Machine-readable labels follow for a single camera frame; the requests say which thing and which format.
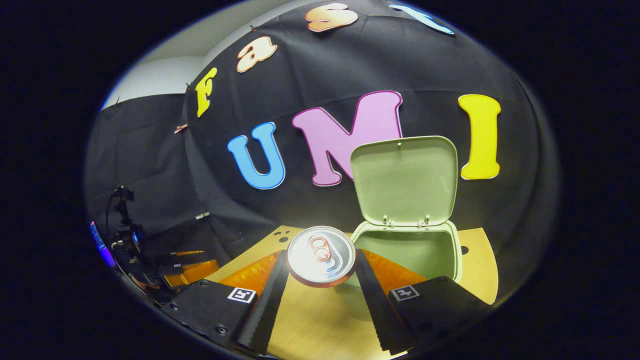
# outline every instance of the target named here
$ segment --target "green plastic container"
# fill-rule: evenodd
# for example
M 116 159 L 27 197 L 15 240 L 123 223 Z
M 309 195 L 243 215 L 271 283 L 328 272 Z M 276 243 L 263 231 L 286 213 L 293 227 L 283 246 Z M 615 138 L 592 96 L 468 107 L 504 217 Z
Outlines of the green plastic container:
M 352 235 L 356 248 L 394 261 L 427 279 L 462 276 L 456 226 L 458 157 L 442 136 L 368 143 L 351 154 L 362 215 Z M 355 276 L 346 284 L 360 287 Z

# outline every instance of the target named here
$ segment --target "pink letter m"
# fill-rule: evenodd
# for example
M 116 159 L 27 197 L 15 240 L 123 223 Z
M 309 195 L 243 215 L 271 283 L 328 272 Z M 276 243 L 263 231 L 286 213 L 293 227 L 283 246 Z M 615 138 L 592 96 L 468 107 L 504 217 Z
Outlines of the pink letter m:
M 329 155 L 353 180 L 351 153 L 363 143 L 402 137 L 398 107 L 402 96 L 395 91 L 378 91 L 363 95 L 356 105 L 356 113 L 348 133 L 322 108 L 311 108 L 291 120 L 307 139 L 316 168 L 313 183 L 318 186 L 337 185 L 342 176 L 333 169 Z

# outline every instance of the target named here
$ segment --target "letter u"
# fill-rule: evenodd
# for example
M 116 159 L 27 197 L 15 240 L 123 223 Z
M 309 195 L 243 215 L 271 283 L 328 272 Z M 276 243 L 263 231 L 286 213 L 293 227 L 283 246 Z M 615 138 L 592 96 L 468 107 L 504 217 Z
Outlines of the letter u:
M 234 155 L 244 180 L 256 189 L 268 190 L 277 188 L 284 181 L 284 163 L 276 140 L 273 138 L 275 130 L 276 125 L 273 122 L 265 122 L 251 131 L 251 137 L 260 142 L 264 155 L 267 157 L 267 162 L 269 163 L 269 172 L 267 174 L 260 174 L 255 169 L 249 151 L 246 148 L 247 137 L 245 135 L 237 136 L 227 144 L 227 149 Z

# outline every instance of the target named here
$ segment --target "aluminum can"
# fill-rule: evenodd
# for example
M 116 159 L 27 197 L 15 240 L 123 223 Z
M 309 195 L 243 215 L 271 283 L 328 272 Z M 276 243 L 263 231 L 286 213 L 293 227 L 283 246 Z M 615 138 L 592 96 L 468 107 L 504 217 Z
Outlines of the aluminum can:
M 355 269 L 356 249 L 342 231 L 329 226 L 302 230 L 287 248 L 291 275 L 305 285 L 329 288 L 345 282 Z

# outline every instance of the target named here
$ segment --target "wooden table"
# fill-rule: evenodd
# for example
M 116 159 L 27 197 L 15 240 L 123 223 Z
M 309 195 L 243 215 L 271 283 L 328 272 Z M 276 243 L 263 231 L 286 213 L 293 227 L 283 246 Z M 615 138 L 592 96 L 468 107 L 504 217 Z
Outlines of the wooden table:
M 206 279 L 220 281 L 277 250 L 284 250 L 302 228 L 280 226 Z M 491 244 L 480 229 L 458 231 L 462 256 L 460 284 L 488 304 L 498 291 L 498 269 Z M 362 291 L 336 286 L 317 289 L 291 275 L 287 280 L 271 333 L 269 354 L 285 360 L 388 360 L 382 351 Z

